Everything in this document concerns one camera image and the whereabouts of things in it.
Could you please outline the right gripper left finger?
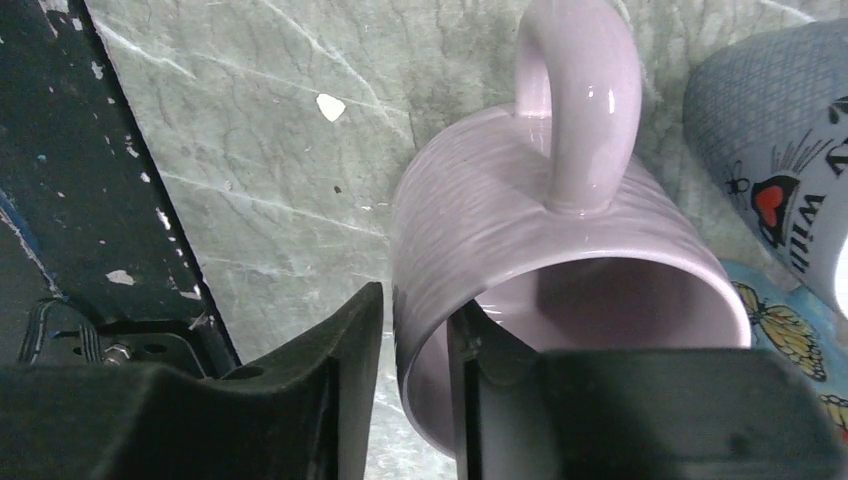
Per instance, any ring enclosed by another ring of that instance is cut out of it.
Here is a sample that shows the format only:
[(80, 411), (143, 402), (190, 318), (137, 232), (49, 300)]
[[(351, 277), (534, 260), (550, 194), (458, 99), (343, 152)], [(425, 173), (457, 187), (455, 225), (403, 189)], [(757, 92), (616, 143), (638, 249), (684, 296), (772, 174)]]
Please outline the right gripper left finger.
[(220, 379), (172, 367), (5, 366), (5, 479), (360, 479), (383, 289)]

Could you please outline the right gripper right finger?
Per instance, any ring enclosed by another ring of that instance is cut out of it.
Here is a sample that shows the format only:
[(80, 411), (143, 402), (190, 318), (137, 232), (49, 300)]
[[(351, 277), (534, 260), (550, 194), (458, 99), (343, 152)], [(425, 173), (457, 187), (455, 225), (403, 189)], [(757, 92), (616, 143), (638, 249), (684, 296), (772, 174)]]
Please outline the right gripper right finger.
[(540, 352), (475, 302), (448, 320), (462, 479), (843, 479), (811, 386), (760, 349)]

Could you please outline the grey lilac mug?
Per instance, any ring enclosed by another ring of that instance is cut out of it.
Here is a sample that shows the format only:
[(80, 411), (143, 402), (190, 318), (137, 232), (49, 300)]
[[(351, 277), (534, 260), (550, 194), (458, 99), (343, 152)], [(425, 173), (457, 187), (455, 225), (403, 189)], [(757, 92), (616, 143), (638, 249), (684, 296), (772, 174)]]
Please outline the grey lilac mug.
[(413, 428), (457, 448), (447, 322), (476, 302), (537, 349), (747, 348), (742, 302), (635, 155), (642, 79), (605, 1), (533, 1), (511, 103), (432, 138), (396, 189), (398, 388)]

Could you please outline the blue butterfly mug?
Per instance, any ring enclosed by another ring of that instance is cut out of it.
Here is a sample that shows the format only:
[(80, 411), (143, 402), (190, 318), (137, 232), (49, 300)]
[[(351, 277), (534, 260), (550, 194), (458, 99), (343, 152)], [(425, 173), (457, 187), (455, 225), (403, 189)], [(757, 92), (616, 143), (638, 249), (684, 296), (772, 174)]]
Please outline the blue butterfly mug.
[(723, 260), (751, 325), (752, 346), (782, 354), (815, 390), (847, 442), (847, 321), (807, 287), (783, 290), (748, 265)]

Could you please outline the small grey printed mug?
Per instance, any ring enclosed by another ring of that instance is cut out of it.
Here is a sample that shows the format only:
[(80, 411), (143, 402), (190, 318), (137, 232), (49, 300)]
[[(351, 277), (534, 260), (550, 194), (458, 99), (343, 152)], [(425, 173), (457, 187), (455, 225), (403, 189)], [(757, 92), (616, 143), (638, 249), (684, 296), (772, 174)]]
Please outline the small grey printed mug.
[(684, 94), (692, 154), (765, 246), (847, 311), (847, 22), (753, 35), (706, 58)]

